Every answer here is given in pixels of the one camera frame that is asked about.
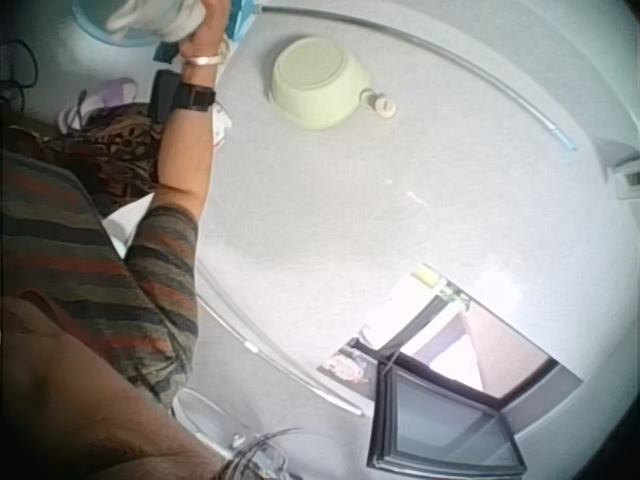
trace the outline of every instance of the metal rod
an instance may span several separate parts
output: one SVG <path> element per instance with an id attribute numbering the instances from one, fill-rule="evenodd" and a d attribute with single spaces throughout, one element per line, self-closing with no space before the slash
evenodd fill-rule
<path id="1" fill-rule="evenodd" d="M 487 72 L 482 67 L 479 67 L 475 63 L 461 57 L 460 55 L 453 53 L 451 50 L 447 50 L 440 45 L 437 45 L 429 40 L 418 37 L 408 32 L 398 30 L 397 28 L 382 25 L 380 23 L 372 22 L 370 20 L 364 20 L 362 18 L 353 17 L 351 15 L 344 15 L 341 13 L 326 12 L 323 10 L 316 10 L 311 8 L 298 8 L 298 7 L 279 7 L 274 5 L 256 5 L 256 13 L 271 13 L 271 14 L 283 14 L 283 15 L 299 15 L 304 17 L 319 18 L 322 20 L 332 20 L 336 22 L 349 23 L 359 27 L 368 28 L 377 32 L 389 35 L 391 37 L 403 40 L 411 43 L 417 47 L 429 50 L 437 55 L 446 58 L 447 60 L 455 63 L 459 67 L 467 70 L 477 77 L 482 78 L 490 85 L 500 90 L 507 97 L 511 98 L 523 109 L 525 109 L 531 116 L 533 116 L 538 123 L 544 128 L 549 130 L 561 143 L 570 151 L 575 151 L 578 148 L 576 144 L 569 138 L 551 119 L 536 108 L 531 102 L 524 98 L 520 93 L 515 91 L 509 85 L 504 83 L 498 77 Z"/>

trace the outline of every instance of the window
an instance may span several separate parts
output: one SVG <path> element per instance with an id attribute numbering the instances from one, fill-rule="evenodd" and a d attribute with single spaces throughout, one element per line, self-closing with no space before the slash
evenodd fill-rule
<path id="1" fill-rule="evenodd" d="M 521 478 L 526 465 L 514 426 L 531 425 L 580 384 L 425 265 L 363 323 L 318 370 L 375 402 L 371 468 L 420 478 Z"/>
<path id="2" fill-rule="evenodd" d="M 504 417 L 398 368 L 378 367 L 368 465 L 424 478 L 520 478 Z"/>
<path id="3" fill-rule="evenodd" d="M 367 315 L 357 343 L 383 357 L 402 353 L 497 400 L 508 399 L 553 363 L 425 265 L 403 279 Z"/>

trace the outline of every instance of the hand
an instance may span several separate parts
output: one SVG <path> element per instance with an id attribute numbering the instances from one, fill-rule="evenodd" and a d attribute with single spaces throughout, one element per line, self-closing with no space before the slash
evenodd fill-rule
<path id="1" fill-rule="evenodd" d="M 183 57 L 215 57 L 220 50 L 229 21 L 230 0 L 201 0 L 206 14 L 204 21 L 182 45 Z"/>

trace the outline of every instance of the woman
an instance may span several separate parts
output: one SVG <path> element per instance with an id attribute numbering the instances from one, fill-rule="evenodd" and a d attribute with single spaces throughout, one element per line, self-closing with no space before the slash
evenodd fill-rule
<path id="1" fill-rule="evenodd" d="M 206 18 L 181 46 L 187 59 L 214 57 L 228 19 L 229 0 L 202 2 Z M 125 260 L 77 178 L 3 155 L 3 423 L 54 477 L 229 473 L 168 414 L 197 336 L 193 262 L 215 78 L 215 66 L 184 65 L 187 95 L 165 127 L 155 196 Z"/>

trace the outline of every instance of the striped sweater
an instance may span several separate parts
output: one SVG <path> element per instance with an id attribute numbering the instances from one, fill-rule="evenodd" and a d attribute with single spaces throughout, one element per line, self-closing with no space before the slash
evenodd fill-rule
<path id="1" fill-rule="evenodd" d="M 61 328 L 168 408 L 198 333 L 196 221 L 152 208 L 122 260 L 71 173 L 2 157 L 2 295 L 43 299 Z"/>

